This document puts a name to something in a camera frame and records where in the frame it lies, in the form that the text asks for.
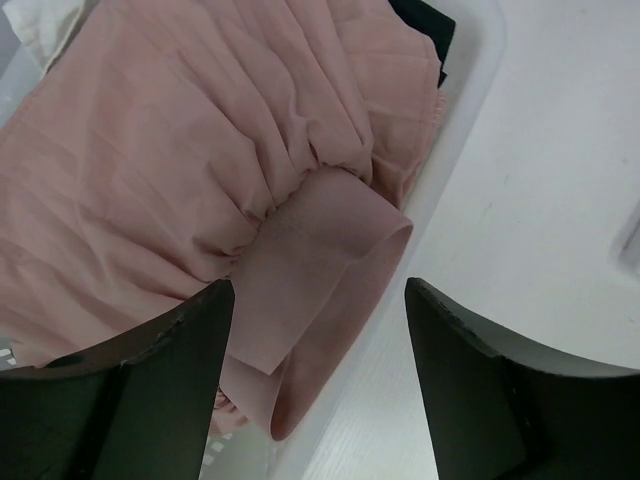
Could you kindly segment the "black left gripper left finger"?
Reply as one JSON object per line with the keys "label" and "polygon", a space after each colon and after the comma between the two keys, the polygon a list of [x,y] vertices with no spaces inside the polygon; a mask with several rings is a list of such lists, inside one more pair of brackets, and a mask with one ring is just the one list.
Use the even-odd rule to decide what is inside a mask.
{"label": "black left gripper left finger", "polygon": [[234,301],[219,280],[92,348],[3,371],[2,477],[197,478]]}

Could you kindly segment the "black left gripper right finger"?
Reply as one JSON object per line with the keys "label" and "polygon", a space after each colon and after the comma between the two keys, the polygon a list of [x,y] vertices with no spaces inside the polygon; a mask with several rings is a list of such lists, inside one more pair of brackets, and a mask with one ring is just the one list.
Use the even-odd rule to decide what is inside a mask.
{"label": "black left gripper right finger", "polygon": [[442,479],[635,479],[639,373],[529,339],[411,278],[405,308]]}

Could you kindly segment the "pink garment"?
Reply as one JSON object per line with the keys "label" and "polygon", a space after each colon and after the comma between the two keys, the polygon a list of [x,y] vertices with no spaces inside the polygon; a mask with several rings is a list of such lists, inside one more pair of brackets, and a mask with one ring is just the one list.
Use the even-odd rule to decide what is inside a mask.
{"label": "pink garment", "polygon": [[212,419],[296,428],[412,234],[444,109],[387,1],[102,1],[1,132],[1,334],[40,366],[220,279]]}

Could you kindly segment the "white cloth in basket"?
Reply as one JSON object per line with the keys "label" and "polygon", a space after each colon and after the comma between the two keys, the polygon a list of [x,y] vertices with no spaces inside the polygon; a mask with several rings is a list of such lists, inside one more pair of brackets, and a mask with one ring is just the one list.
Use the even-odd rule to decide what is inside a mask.
{"label": "white cloth in basket", "polygon": [[2,10],[22,47],[45,75],[97,4],[93,0],[13,0]]}

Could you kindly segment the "black garment in basket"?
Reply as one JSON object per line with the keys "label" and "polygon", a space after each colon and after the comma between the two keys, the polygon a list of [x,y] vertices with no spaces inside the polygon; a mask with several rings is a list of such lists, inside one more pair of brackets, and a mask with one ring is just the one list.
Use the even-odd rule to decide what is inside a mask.
{"label": "black garment in basket", "polygon": [[457,23],[428,1],[388,1],[389,53],[398,56],[402,75],[411,85],[439,90],[447,78],[444,70]]}

